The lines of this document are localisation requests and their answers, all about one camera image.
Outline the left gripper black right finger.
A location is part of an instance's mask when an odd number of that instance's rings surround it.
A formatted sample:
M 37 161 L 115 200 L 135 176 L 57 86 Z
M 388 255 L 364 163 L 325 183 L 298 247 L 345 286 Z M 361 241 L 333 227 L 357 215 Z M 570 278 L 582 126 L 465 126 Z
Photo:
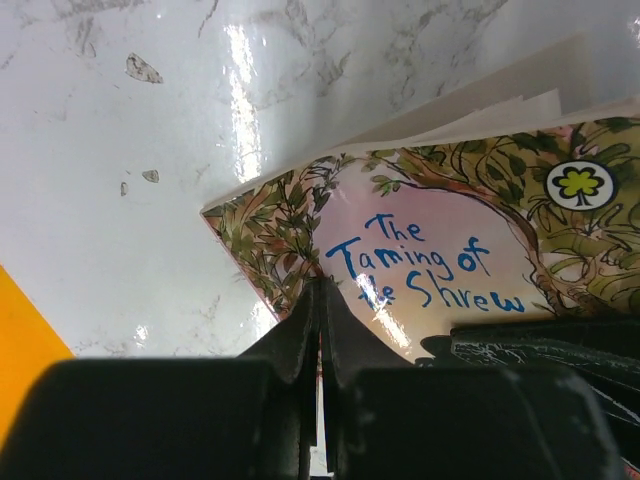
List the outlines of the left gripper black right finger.
M 322 360 L 327 466 L 332 473 L 344 469 L 345 428 L 350 415 L 343 400 L 349 382 L 362 370 L 412 368 L 349 309 L 336 283 L 319 280 L 319 326 Z

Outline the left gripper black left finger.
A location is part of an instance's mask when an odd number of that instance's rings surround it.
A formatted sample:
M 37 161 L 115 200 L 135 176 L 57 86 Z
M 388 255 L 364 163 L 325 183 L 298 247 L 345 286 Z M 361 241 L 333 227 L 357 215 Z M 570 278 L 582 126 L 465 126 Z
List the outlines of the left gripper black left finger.
M 307 479 L 317 443 L 320 283 L 303 288 L 290 315 L 237 357 L 234 427 L 244 465 L 236 479 Z

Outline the Taming of the Shrew book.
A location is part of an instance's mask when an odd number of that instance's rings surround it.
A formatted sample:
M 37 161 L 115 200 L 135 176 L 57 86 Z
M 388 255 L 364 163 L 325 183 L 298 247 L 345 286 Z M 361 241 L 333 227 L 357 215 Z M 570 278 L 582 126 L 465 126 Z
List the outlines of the Taming of the Shrew book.
M 402 359 L 499 321 L 639 310 L 639 99 L 573 37 L 202 210 L 279 318 L 335 283 Z

